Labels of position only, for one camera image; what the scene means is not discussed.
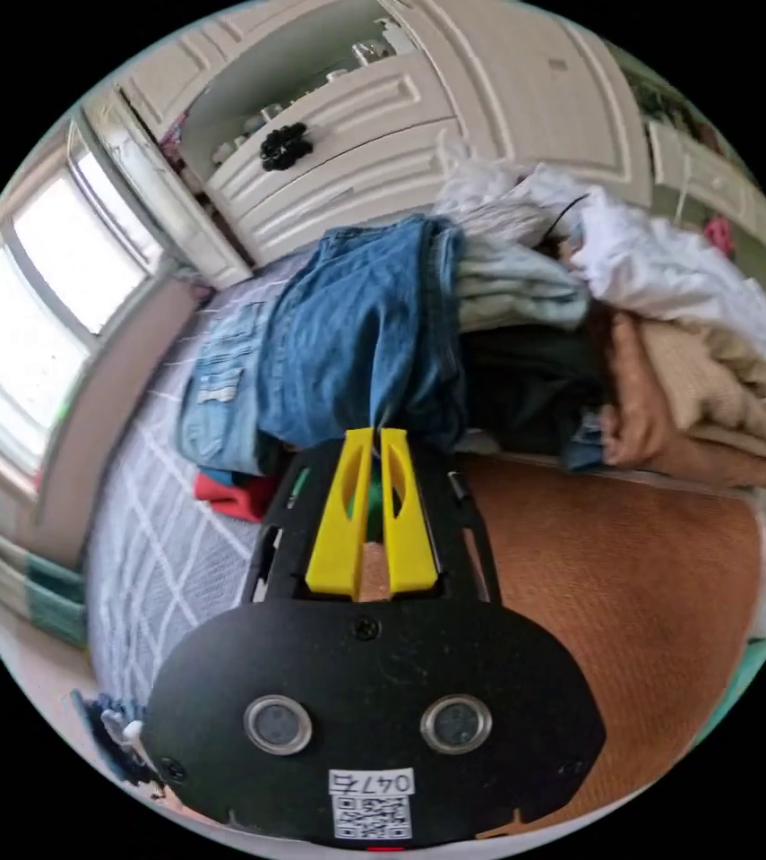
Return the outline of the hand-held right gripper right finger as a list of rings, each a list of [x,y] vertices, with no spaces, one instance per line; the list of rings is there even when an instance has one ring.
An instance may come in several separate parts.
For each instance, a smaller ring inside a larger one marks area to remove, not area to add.
[[[436,566],[426,529],[407,432],[384,428],[379,437],[383,481],[383,545],[392,596],[426,593]]]

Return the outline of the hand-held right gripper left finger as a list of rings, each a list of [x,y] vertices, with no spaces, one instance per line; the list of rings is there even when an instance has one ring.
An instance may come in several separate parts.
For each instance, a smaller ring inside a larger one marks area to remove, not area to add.
[[[374,431],[345,433],[306,568],[315,596],[357,596],[366,542]]]

